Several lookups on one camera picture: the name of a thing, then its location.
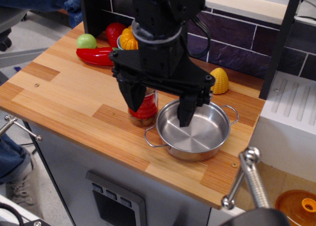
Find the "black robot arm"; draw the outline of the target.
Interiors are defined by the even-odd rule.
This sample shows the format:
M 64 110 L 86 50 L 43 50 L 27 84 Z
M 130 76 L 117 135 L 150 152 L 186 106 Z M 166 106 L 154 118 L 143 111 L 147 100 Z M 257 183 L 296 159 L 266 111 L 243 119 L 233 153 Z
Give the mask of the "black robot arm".
M 178 96 L 177 117 L 186 127 L 197 107 L 210 102 L 215 83 L 187 49 L 187 21 L 198 23 L 205 0 L 133 0 L 133 8 L 138 49 L 110 53 L 113 76 L 133 111 L 139 110 L 147 88 Z

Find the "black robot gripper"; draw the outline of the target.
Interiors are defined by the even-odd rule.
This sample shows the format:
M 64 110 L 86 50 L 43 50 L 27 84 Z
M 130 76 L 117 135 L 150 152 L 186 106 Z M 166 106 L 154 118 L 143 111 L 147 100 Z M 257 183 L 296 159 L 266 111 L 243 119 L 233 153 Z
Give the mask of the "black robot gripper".
M 146 88 L 179 96 L 180 127 L 190 125 L 198 106 L 209 104 L 215 79 L 195 65 L 187 52 L 187 26 L 166 40 L 139 37 L 137 50 L 115 50 L 113 76 L 128 107 L 138 111 Z

